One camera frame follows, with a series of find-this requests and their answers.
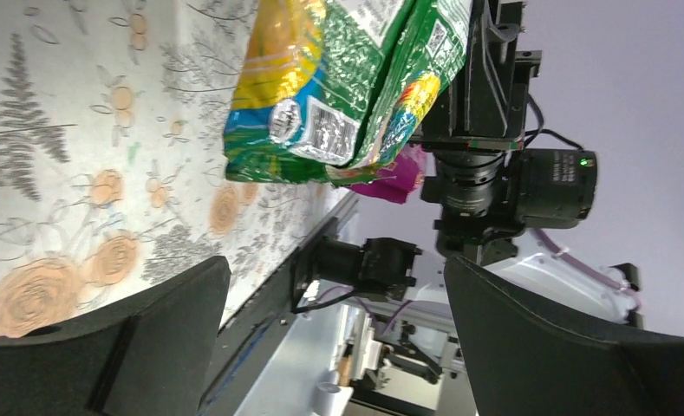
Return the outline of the white floral tablecloth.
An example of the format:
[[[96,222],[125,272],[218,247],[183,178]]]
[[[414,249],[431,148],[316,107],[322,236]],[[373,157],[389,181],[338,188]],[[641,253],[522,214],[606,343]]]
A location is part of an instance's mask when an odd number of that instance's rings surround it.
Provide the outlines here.
[[[0,336],[221,255],[225,317],[344,197],[225,178],[254,1],[0,1]]]

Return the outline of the purple grape candy bag right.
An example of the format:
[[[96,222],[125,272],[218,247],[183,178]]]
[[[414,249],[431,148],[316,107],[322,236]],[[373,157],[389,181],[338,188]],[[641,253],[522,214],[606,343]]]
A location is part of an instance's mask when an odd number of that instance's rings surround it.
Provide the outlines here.
[[[406,145],[391,164],[376,173],[371,182],[350,185],[348,189],[362,196],[402,205],[423,184],[426,169],[427,153],[421,146]]]

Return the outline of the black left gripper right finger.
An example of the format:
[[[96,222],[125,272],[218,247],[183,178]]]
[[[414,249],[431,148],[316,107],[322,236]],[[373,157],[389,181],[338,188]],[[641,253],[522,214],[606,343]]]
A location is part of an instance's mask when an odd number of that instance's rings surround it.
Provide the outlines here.
[[[450,257],[446,291],[482,415],[684,415],[684,337],[609,322]]]

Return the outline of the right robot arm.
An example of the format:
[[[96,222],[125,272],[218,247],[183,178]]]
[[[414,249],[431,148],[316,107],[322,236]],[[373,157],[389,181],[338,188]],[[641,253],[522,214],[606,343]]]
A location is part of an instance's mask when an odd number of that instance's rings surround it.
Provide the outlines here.
[[[336,185],[391,186],[407,145],[433,156],[421,198],[441,208],[437,251],[461,254],[573,309],[637,325],[635,268],[595,269],[548,230],[586,219],[597,157],[572,140],[537,148],[544,116],[530,93],[539,51],[517,48],[522,2],[417,1],[396,40],[355,156]]]

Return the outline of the green candy bag underneath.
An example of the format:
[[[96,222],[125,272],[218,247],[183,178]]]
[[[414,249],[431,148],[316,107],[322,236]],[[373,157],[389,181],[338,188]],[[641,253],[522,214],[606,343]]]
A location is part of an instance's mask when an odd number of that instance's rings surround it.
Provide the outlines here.
[[[381,179],[466,63],[469,1],[262,1],[224,130],[225,176]]]

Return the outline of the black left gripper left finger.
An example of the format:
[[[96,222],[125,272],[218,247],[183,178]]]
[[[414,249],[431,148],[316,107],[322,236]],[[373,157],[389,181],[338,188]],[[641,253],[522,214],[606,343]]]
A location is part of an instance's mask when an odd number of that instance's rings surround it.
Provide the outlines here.
[[[0,337],[0,415],[194,415],[231,271],[210,257],[22,338]]]

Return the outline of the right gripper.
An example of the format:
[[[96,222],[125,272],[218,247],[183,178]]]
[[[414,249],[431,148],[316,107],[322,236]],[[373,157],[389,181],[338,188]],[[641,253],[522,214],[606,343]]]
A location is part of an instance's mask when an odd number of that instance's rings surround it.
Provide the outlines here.
[[[526,141],[531,79],[542,53],[518,49],[524,1],[472,5],[466,64],[428,112],[411,142],[428,152],[520,151]]]

